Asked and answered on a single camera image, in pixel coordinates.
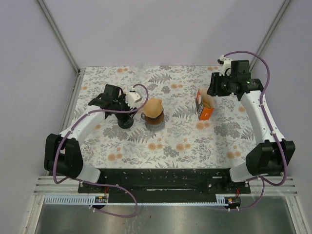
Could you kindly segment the red topped dark flask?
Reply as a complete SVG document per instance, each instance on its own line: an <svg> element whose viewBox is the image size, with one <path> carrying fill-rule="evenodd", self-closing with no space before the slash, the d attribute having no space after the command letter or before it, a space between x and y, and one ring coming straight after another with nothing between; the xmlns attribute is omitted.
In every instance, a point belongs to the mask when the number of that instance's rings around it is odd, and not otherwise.
<svg viewBox="0 0 312 234"><path fill-rule="evenodd" d="M118 126L122 129L129 129L134 123L134 119L130 115L122 115L117 117Z"/></svg>

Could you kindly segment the brown paper coffee filter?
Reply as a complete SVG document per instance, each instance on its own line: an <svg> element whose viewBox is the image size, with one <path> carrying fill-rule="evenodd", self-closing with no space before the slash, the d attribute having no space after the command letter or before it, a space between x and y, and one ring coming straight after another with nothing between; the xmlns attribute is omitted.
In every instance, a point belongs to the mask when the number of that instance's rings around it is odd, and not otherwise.
<svg viewBox="0 0 312 234"><path fill-rule="evenodd" d="M157 98L151 98L147 101L147 103L143 107L143 112L146 117L156 118L163 111L162 100Z"/></svg>

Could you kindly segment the clear glass carafe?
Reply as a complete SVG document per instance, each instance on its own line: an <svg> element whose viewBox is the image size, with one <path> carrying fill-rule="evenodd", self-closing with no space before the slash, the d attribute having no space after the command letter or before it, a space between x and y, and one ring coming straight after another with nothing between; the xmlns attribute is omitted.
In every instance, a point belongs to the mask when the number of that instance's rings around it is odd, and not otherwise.
<svg viewBox="0 0 312 234"><path fill-rule="evenodd" d="M148 117L144 113L141 113L141 118L145 121L145 126L150 131L161 131L165 127L163 112L161 112L161 114L155 118Z"/></svg>

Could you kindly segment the orange coffee filter box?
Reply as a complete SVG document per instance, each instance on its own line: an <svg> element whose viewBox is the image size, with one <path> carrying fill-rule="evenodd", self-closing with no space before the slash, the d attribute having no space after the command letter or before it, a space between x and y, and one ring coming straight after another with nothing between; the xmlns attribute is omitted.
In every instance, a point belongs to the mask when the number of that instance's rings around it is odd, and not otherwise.
<svg viewBox="0 0 312 234"><path fill-rule="evenodd" d="M200 87L195 98L197 116L200 121L209 120L215 108L214 100L207 94L207 91L208 89Z"/></svg>

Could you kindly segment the brown wooden ring holder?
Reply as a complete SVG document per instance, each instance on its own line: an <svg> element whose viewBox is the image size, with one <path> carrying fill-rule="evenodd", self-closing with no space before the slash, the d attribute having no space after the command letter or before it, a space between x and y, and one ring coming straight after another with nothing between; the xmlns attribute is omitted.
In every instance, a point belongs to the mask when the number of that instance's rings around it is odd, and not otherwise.
<svg viewBox="0 0 312 234"><path fill-rule="evenodd" d="M145 116L145 121L150 125L159 125L164 120L164 114L161 113L159 116L152 118Z"/></svg>

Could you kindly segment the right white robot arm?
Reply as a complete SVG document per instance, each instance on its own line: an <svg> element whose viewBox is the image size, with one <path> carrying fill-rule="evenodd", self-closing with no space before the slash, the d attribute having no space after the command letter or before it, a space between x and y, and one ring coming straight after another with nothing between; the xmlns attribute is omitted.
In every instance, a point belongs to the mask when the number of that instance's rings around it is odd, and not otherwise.
<svg viewBox="0 0 312 234"><path fill-rule="evenodd" d="M221 56L218 63L222 68L212 74L207 94L212 97L236 95L246 110L256 140L245 162L231 168L230 176L222 180L223 190L233 193L239 188L239 182L285 173L295 144L285 140L274 122L265 100L265 89L259 79L252 78L249 61Z"/></svg>

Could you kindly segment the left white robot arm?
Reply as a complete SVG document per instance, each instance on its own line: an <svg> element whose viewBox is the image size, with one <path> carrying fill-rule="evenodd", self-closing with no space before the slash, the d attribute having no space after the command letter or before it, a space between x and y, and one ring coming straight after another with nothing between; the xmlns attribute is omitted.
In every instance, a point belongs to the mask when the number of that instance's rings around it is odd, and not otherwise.
<svg viewBox="0 0 312 234"><path fill-rule="evenodd" d="M120 87L106 85L104 91L88 103L78 120L59 134L50 134L45 143L44 168L53 175L89 181L96 193L105 189L106 181L100 170L84 163L81 145L93 129L110 115L115 115L118 126L130 128L137 113L136 103L141 96L135 90L124 93Z"/></svg>

